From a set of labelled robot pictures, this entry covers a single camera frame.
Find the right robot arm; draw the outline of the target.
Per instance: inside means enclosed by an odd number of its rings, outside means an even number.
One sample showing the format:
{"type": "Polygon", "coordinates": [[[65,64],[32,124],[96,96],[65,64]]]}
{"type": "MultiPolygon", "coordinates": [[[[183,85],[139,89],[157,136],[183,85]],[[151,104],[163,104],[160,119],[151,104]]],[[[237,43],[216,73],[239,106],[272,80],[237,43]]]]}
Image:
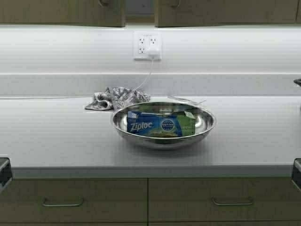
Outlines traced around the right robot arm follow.
{"type": "Polygon", "coordinates": [[[299,190],[301,190],[301,159],[300,158],[295,159],[293,162],[291,181],[299,190]]]}

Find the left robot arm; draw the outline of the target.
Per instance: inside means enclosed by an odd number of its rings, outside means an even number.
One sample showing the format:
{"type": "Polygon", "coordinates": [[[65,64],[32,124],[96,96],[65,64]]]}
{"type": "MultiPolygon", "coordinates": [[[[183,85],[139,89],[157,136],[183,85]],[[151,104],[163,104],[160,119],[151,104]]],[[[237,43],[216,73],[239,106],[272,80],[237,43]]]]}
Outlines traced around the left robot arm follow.
{"type": "Polygon", "coordinates": [[[13,179],[9,158],[0,159],[0,192],[2,193],[13,179]]]}

